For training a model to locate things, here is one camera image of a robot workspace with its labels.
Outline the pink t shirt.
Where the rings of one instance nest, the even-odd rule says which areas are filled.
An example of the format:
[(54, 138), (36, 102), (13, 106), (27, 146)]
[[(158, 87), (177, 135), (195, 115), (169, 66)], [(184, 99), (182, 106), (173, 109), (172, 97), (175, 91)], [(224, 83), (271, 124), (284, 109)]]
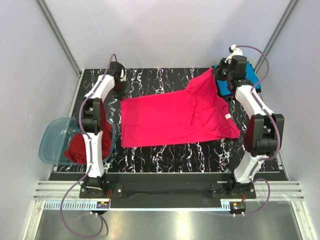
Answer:
[(125, 148), (237, 139), (241, 132), (218, 96), (212, 69), (184, 90), (124, 99), (121, 145)]

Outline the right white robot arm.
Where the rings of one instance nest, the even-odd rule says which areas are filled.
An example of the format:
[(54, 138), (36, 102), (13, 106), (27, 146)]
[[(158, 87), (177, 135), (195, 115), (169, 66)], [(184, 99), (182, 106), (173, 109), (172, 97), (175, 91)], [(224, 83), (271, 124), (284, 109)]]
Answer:
[(256, 92), (251, 80), (246, 78), (247, 58), (234, 55), (222, 58), (212, 70), (217, 80), (227, 82), (228, 90), (242, 105), (249, 117), (244, 136), (245, 154), (233, 171), (234, 181), (227, 185), (228, 195), (239, 198), (245, 192), (243, 184), (252, 183), (256, 172), (265, 161), (278, 155), (284, 130), (285, 118), (270, 110)]

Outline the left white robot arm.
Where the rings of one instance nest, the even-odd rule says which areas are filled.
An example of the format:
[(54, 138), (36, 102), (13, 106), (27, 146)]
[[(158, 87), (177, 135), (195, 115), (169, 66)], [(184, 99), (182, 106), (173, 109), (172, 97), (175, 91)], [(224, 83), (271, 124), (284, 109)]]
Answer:
[(90, 191), (103, 198), (108, 193), (108, 183), (102, 156), (103, 133), (106, 130), (104, 101), (110, 92), (122, 100), (125, 96), (126, 70), (117, 60), (111, 61), (92, 89), (84, 96), (79, 108), (78, 123), (85, 145), (86, 172), (81, 178), (83, 192)]

